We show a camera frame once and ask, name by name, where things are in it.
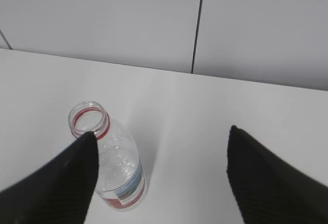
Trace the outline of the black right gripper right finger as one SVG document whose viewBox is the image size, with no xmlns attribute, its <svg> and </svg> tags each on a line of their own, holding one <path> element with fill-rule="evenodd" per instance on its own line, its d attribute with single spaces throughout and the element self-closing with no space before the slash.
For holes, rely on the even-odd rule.
<svg viewBox="0 0 328 224">
<path fill-rule="evenodd" d="M 244 223 L 327 223 L 327 186 L 231 126 L 227 176 Z"/>
</svg>

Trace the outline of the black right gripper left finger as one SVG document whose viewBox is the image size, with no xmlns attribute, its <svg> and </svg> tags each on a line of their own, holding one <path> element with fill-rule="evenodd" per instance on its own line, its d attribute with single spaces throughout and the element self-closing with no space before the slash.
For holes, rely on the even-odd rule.
<svg viewBox="0 0 328 224">
<path fill-rule="evenodd" d="M 1 191 L 1 223 L 84 223 L 98 179 L 98 145 L 86 132 Z"/>
</svg>

